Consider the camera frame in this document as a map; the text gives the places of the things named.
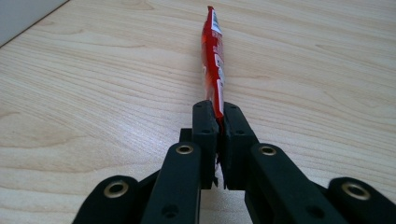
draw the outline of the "wooden table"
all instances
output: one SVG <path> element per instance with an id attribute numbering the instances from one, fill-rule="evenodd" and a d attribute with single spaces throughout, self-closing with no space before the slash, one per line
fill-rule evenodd
<path id="1" fill-rule="evenodd" d="M 396 202 L 393 0 L 71 0 L 0 48 L 1 223 L 70 223 L 103 179 L 161 168 L 204 97 L 207 5 L 259 139 Z M 201 223 L 249 223 L 243 197 L 203 190 Z"/>

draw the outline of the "red package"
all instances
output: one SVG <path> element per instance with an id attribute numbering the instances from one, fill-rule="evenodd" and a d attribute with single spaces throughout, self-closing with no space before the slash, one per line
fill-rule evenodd
<path id="1" fill-rule="evenodd" d="M 207 7 L 208 14 L 202 31 L 202 63 L 205 76 L 205 98 L 210 100 L 215 111 L 216 121 L 220 128 L 223 125 L 223 52 L 222 34 L 219 28 L 216 12 L 213 7 Z"/>

